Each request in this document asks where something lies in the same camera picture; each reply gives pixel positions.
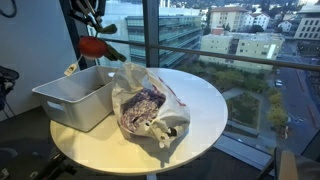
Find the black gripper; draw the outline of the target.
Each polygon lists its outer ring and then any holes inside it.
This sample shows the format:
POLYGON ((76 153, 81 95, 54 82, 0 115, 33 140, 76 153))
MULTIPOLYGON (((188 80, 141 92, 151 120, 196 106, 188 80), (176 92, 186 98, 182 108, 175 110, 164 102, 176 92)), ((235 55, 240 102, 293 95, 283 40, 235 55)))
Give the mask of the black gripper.
MULTIPOLYGON (((71 10, 69 16, 87 25, 100 25, 104 16, 106 0, 69 0, 71 10)), ((98 33, 114 34, 117 32, 115 24, 98 28, 98 33)), ((125 62, 127 58, 114 49, 111 45, 107 45, 105 57, 110 61, 125 62)))

